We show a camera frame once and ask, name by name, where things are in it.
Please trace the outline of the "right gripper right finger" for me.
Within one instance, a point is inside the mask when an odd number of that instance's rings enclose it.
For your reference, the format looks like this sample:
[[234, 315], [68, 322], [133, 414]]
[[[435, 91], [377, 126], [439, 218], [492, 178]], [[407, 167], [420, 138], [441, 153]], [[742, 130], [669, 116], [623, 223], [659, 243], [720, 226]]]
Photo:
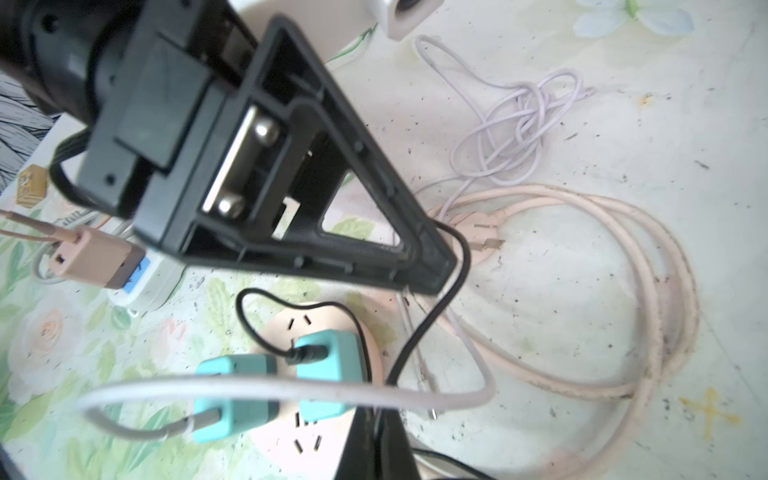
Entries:
[[377, 418], [377, 478], [421, 479], [408, 435], [396, 410], [381, 410]]

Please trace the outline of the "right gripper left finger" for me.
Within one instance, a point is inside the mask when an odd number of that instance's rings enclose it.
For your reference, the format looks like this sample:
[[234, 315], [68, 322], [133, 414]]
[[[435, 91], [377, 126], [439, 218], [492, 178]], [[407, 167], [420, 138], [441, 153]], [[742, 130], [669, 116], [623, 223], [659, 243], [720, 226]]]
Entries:
[[360, 407], [350, 426], [342, 454], [337, 465], [335, 480], [373, 480], [377, 478], [373, 430], [375, 411]]

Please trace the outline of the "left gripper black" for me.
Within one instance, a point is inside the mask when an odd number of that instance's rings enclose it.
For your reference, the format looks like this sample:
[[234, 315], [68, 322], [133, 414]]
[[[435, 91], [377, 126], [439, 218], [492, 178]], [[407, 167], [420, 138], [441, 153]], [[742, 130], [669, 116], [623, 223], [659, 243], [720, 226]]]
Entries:
[[[78, 1], [95, 65], [77, 184], [188, 264], [436, 294], [457, 259], [299, 25], [225, 1]], [[335, 233], [346, 177], [392, 240]]]

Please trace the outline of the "round pink socket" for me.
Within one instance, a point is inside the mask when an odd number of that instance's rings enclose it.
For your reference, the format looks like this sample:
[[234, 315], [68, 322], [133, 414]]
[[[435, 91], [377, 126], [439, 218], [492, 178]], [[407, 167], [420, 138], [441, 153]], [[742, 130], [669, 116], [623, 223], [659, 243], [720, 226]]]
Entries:
[[[259, 334], [270, 344], [286, 350], [295, 347], [302, 336], [323, 330], [351, 331], [358, 335], [365, 366], [362, 383], [302, 380], [296, 375], [298, 365], [276, 359], [276, 377], [289, 385], [289, 392], [278, 397], [279, 412], [274, 420], [251, 430], [249, 435], [259, 452], [288, 478], [332, 479], [352, 424], [358, 398], [349, 393], [357, 386], [383, 383], [380, 349], [370, 332], [342, 309], [325, 306], [309, 310], [286, 308], [264, 324]], [[300, 417], [302, 400], [338, 402], [350, 405], [345, 414], [315, 423]]]

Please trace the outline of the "teal adapter with black cable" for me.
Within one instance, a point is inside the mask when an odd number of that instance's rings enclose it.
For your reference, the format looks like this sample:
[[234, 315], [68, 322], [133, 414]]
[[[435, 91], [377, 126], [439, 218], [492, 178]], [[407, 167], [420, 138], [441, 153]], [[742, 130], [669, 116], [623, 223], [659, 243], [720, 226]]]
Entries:
[[[366, 370], [356, 333], [329, 329], [299, 337], [295, 341], [295, 347], [308, 345], [325, 347], [328, 356], [323, 360], [299, 364], [296, 367], [299, 379], [349, 383], [365, 380]], [[308, 423], [333, 419], [350, 409], [350, 405], [338, 402], [302, 400], [299, 403], [300, 417]]]

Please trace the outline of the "teal adapter with white cable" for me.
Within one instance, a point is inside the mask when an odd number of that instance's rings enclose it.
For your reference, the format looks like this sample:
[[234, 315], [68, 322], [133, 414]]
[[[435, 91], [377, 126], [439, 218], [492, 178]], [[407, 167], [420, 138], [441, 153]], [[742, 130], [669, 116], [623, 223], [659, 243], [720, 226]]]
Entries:
[[[276, 359], [268, 354], [228, 355], [208, 359], [196, 370], [198, 375], [259, 375], [274, 376]], [[274, 420], [279, 403], [271, 400], [240, 400], [230, 397], [220, 399], [196, 399], [194, 413], [210, 409], [220, 413], [216, 423], [193, 432], [196, 443], [207, 443], [240, 435], [259, 428]]]

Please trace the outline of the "pink plug adapter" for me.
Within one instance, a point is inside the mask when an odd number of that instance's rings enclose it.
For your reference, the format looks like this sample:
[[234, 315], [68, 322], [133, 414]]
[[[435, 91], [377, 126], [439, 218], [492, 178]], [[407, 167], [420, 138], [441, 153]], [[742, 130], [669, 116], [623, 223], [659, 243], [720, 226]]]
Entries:
[[74, 232], [77, 238], [61, 241], [48, 262], [59, 278], [119, 290], [146, 255], [141, 246], [91, 227]]

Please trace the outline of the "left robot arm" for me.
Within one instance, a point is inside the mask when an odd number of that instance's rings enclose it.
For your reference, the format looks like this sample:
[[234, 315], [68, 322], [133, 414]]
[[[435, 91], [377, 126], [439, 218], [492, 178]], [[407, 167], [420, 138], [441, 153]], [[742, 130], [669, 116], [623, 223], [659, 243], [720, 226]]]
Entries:
[[89, 129], [75, 193], [188, 264], [434, 295], [451, 247], [300, 27], [226, 1], [5, 1], [1, 67]]

